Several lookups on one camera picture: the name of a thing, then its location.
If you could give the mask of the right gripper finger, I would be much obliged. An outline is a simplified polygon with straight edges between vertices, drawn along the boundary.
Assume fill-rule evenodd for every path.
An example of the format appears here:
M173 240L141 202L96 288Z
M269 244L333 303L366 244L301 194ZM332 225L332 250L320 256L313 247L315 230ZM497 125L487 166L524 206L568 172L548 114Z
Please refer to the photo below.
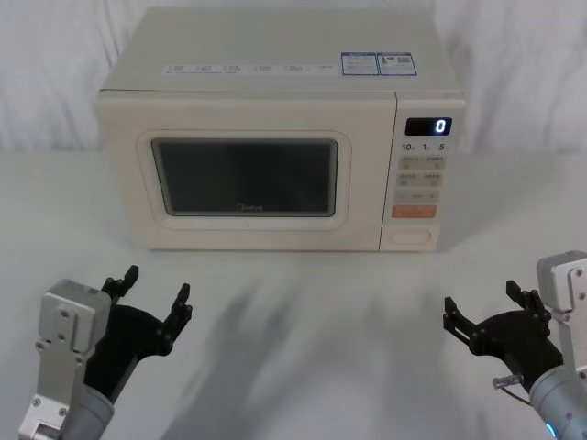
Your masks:
M451 297L444 299L443 328L466 345L473 355L483 354L481 328L460 312Z
M506 295L524 311L529 312L531 318L546 324L550 321L551 314L546 309L537 290L522 290L514 280L506 282L505 290Z

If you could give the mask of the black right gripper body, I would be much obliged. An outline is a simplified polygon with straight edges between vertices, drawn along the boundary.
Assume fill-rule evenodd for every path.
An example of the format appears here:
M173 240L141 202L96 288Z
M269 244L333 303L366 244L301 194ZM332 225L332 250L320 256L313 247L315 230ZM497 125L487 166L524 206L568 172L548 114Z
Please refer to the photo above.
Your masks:
M549 339L550 319L548 311L499 313L476 325L469 350L475 356L502 360L523 379L538 379L563 364L561 352Z

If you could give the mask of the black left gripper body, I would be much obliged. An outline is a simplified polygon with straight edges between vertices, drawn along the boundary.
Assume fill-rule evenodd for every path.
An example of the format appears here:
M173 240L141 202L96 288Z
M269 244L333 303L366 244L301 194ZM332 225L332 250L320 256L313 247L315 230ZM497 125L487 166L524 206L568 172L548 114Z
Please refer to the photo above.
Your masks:
M171 316L162 321L135 307L114 306L106 333L87 363L83 383L107 399L118 398L139 362L169 355L172 323Z

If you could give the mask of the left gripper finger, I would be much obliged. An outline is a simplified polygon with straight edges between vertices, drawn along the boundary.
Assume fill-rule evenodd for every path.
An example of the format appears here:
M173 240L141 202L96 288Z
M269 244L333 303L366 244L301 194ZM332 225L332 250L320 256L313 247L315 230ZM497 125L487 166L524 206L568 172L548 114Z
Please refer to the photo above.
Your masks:
M121 279L108 277L103 284L101 291L110 298L110 304L116 305L128 291L134 286L139 276L139 267L131 265Z
M193 306L188 303L191 287L184 283L172 303L170 313L156 332L155 354L168 356L173 344L192 319Z

